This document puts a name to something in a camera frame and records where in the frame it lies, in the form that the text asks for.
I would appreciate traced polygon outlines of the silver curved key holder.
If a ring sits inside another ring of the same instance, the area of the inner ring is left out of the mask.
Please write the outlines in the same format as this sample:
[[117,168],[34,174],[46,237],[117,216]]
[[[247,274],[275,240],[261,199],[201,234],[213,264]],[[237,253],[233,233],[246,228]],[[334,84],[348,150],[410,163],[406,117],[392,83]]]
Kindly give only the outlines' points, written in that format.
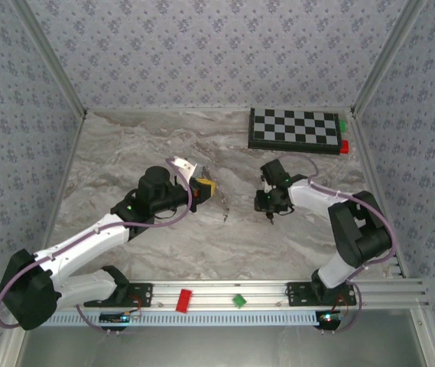
[[220,186],[216,188],[216,196],[217,196],[217,200],[219,201],[219,206],[223,210],[223,215],[227,216],[230,211],[229,202],[226,198],[224,191]]

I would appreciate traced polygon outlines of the black grey chessboard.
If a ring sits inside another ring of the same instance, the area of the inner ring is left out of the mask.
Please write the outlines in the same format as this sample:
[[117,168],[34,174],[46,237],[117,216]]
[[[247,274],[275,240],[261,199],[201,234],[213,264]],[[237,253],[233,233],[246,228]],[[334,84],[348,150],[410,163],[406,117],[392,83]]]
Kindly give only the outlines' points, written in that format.
[[248,147],[338,155],[344,140],[339,121],[332,112],[252,108]]

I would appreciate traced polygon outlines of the red toy brick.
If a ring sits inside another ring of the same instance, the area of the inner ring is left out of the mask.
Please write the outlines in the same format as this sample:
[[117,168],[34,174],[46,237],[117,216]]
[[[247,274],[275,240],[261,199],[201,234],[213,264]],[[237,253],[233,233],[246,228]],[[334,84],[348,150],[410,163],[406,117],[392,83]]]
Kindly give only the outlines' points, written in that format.
[[192,296],[193,296],[193,292],[191,290],[181,289],[175,310],[178,313],[187,313],[189,310]]

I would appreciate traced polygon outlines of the left circuit board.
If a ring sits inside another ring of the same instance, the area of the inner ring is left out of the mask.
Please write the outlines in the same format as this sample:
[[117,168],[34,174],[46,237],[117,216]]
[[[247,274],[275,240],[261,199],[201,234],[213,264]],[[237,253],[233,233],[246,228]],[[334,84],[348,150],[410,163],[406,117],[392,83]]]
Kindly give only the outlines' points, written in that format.
[[130,321],[130,312],[101,312],[99,315],[100,323],[129,323]]

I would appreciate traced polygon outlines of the circuit board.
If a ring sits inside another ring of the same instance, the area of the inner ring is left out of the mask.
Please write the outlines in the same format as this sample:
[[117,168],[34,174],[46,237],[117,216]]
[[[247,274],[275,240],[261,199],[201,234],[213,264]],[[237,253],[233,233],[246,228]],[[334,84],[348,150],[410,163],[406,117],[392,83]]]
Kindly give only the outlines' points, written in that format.
[[317,311],[316,318],[318,322],[316,328],[318,330],[336,331],[344,319],[344,315],[338,310]]
[[99,315],[100,323],[129,323],[130,321],[130,312],[101,312]]

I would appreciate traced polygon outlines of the right circuit board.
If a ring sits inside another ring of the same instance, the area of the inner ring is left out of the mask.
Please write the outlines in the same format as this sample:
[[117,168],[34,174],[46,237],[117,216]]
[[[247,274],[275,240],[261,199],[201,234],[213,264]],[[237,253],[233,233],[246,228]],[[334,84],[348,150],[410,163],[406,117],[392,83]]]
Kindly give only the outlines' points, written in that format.
[[318,330],[336,331],[344,319],[344,315],[338,310],[317,311],[316,318],[318,322],[316,328]]

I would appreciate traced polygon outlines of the aluminium frame side bar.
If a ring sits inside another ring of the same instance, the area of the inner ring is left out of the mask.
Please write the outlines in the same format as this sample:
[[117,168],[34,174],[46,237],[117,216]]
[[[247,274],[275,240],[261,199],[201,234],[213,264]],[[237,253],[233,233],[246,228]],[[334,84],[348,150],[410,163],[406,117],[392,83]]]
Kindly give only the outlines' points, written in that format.
[[[83,128],[83,123],[86,119],[87,110],[83,110],[82,114],[78,118],[75,135],[71,141],[69,154],[67,156],[67,162],[63,167],[63,176],[58,186],[56,199],[54,201],[54,208],[47,222],[47,229],[42,238],[42,242],[37,246],[37,249],[46,247],[52,237],[55,222],[57,221],[57,215],[60,210],[60,205],[67,187],[67,180],[69,178],[70,169],[73,164],[74,154],[76,152],[76,146],[80,139],[80,132]],[[10,330],[4,330],[4,333],[0,342],[0,367],[15,367],[20,355],[21,346],[24,342],[26,332],[21,328],[15,328]]]
[[364,171],[366,185],[375,196],[382,213],[394,230],[394,234],[398,241],[395,255],[388,260],[390,278],[409,278],[410,274],[401,250],[401,241],[398,237],[394,220],[392,219],[392,215],[388,208],[387,200],[381,186],[381,181],[376,171],[375,160],[370,152],[365,133],[362,129],[362,124],[357,119],[356,114],[352,109],[348,111],[347,116],[349,130],[352,133],[353,140],[355,142],[355,149],[358,152],[359,160]]

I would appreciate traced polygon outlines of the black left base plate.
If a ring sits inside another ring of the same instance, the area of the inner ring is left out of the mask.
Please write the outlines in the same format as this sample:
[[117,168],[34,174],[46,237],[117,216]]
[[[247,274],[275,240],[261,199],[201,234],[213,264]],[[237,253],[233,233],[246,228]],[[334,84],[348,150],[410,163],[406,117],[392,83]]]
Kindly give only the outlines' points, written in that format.
[[153,296],[152,283],[134,283],[118,285],[115,291],[105,300],[92,300],[85,302],[84,307],[150,307]]

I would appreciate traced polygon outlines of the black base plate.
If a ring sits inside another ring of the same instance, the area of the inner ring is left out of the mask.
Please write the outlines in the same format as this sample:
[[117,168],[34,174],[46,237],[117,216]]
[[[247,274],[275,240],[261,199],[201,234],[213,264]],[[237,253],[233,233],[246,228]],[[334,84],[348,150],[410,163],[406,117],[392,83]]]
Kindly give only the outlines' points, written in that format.
[[150,307],[153,296],[152,283],[134,283],[118,285],[115,291],[105,300],[92,300],[85,302],[84,307]]
[[332,307],[336,303],[348,306],[357,304],[354,287],[345,283],[329,289],[312,281],[289,282],[286,285],[285,294],[291,307]]

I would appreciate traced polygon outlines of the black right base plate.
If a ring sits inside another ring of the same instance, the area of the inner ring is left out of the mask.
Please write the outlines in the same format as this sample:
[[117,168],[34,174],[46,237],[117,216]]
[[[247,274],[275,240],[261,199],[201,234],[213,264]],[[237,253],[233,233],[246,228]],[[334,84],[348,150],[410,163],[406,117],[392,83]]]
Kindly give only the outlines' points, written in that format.
[[357,304],[354,287],[345,283],[329,289],[312,281],[289,282],[286,285],[285,294],[291,307],[332,307],[336,303],[348,306]]

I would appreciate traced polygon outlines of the aluminium mounting rail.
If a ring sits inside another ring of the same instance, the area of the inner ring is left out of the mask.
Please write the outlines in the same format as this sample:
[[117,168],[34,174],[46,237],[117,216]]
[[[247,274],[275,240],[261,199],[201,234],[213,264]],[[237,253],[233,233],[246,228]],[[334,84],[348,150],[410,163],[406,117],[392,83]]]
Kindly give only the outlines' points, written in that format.
[[[151,306],[144,311],[175,311],[183,289],[192,292],[188,310],[232,310],[240,294],[246,304],[243,310],[288,310],[287,280],[247,281],[150,281],[153,286]],[[403,310],[426,308],[429,301],[423,282],[416,278],[383,280],[359,279],[355,283],[361,294],[356,298],[366,310]]]

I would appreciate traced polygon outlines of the aluminium frame post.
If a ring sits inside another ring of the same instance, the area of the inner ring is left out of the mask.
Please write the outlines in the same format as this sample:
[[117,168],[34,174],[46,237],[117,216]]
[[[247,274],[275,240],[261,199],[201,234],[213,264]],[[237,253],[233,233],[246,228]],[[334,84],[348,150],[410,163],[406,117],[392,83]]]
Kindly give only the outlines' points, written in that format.
[[427,0],[406,0],[352,105],[351,111],[355,118],[365,111],[426,3]]
[[34,12],[28,4],[28,0],[8,1],[13,7],[16,15],[19,17],[24,29],[34,43],[34,46],[37,48],[46,68],[50,71],[50,74],[59,86],[60,91],[70,108],[77,117],[83,118],[86,114],[86,110],[84,109],[70,78],[67,76],[67,73],[62,66],[60,58],[51,46],[41,23],[37,20]]

